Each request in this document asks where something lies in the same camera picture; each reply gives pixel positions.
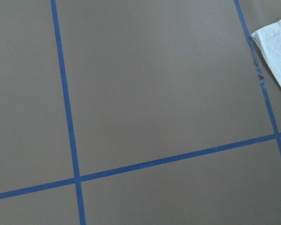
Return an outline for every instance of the gray square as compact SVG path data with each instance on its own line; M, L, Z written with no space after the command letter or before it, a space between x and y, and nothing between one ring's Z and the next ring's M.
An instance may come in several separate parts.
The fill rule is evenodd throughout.
M92 225L281 225L275 141L83 183Z
M272 134L233 1L57 1L82 174Z
M50 1L0 0L0 192L71 177Z
M75 186L0 200L0 225L79 224Z
M281 0L240 0L240 3L250 34L281 19ZM256 45L255 48L259 56L261 71L266 79L266 86L278 128L281 131L281 88L264 61L259 48Z

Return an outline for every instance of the white cloth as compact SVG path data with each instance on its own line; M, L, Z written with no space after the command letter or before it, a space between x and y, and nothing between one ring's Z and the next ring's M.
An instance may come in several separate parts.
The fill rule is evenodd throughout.
M281 86L281 20L257 30L252 39Z

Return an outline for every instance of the vertical blue line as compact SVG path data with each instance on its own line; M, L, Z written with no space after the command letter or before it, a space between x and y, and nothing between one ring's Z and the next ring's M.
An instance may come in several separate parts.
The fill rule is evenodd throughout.
M62 51L58 14L57 14L57 7L56 7L55 0L51 0L51 7L52 7L52 16L53 16L53 23L54 23L54 30L55 30L58 59L59 59L62 90L63 90L63 95L64 95L64 103L65 103L66 116L67 116L67 127L68 127L70 146L71 146L71 154L72 154L72 162L73 162L73 170L74 170L74 181L75 181L75 186L76 186L76 195L77 195L77 203L78 203L78 211L79 211L79 220L80 220L81 225L85 225L86 220L85 220L85 214L84 214L84 205L83 205L83 196L82 196L82 187L81 187L81 180L80 180L78 156L77 156L77 149L76 149L76 143L75 143L70 97L69 97L69 91L68 91L68 86L67 86L66 68L65 68L64 56L63 56L63 51Z
M263 97L264 97L264 100L266 102L267 112L268 112L268 115L269 115L271 123L272 123L272 127L273 127L273 130L274 130L275 136L276 136L276 141L277 141L280 156L281 156L281 138L280 138L280 135L279 135L278 126L277 126L276 119L275 119L275 116L274 116L274 112L273 112L273 109L272 109L272 106L271 106L271 103L270 103L270 99L269 99L269 96L268 96L268 93L267 93L267 90L266 90L266 85L265 85L265 82L264 82L264 76L261 73L261 69L260 69L260 66L259 66L259 63L258 63L258 58L257 58L257 54L256 54L256 51L255 51L255 48L254 48L254 45L253 45L253 41L252 41L252 38L249 34L248 27L247 27L246 22L244 20L244 15L243 15L243 12L242 12L242 9L240 7L240 4L239 4L238 0L234 0L234 4L235 4L235 7L236 7L236 10L237 10L237 13L238 13L240 23L241 23L241 25L243 27L243 30L244 30L244 35L247 39L247 42L250 46L250 49L251 49L251 52L252 52L252 55L253 55L253 58L254 58L254 63L255 63L255 66L256 66L257 74L262 79L260 85L261 85Z

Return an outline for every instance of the white fabric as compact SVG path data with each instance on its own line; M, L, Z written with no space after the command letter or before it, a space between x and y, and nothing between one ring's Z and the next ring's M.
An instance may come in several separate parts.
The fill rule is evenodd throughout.
M281 86L281 20L257 30L252 39Z

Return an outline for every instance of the blue grid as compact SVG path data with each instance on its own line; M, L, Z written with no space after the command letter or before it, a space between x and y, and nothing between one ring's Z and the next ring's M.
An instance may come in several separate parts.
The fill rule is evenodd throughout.
M72 120L72 113L71 113L71 106L70 106L70 98L69 98L69 93L68 93L67 76L66 76L66 69L65 69L64 57L63 57L63 51L62 51L62 43L61 43L60 30L59 30L56 1L51 0L52 16L53 16L56 45L57 45L58 57L59 57L59 68L60 68L60 76L61 76L65 110L66 110L66 116L67 116L67 126L68 126L69 141L70 141L70 147L71 147L74 177L70 178L70 179L59 180L59 181L46 183L46 184L42 184L42 185L37 185L37 186L33 186L33 187L26 187L26 188L21 188L18 190L0 193L0 199L10 198L10 197L18 196L18 195L25 195L25 194L29 194L29 193L33 193L33 192L42 191L42 190L48 190L51 188L58 188L58 187L65 186L65 185L75 184L80 224L85 225L86 219L85 219L85 213L84 213L81 182L88 181L88 180L95 180L95 179L99 179L99 178L107 177L107 176L113 176L113 175L120 174L120 173L126 173L129 171L139 170L139 169L148 168L148 167L161 165L161 164L165 164L165 163L170 163L170 162L174 162L174 161L179 161L179 160L183 160L183 159L212 154L215 152L232 150L232 149L243 147L243 146L267 142L270 140L277 141L280 156L281 156L281 132L279 132L279 130L278 130L278 126L277 126L275 116L274 116L274 113L272 110L270 99L269 99L269 96L268 96L268 93L266 90L265 79L261 73L257 54L256 54L256 51L255 51L255 48L253 45L253 41L248 32L240 4L239 4L238 0L234 0L234 3L236 6L236 9L237 9L239 20L240 20L241 25L244 30L246 40L250 46L250 49L251 49L251 52L253 55L257 74L261 79L260 86L261 86L263 97L264 97L264 100L266 103L266 108L267 108L267 111L269 114L269 118L272 123L274 134L81 176L80 172L79 172L79 163L78 163L78 156L77 156L76 143L75 143L74 127L73 127L73 120Z

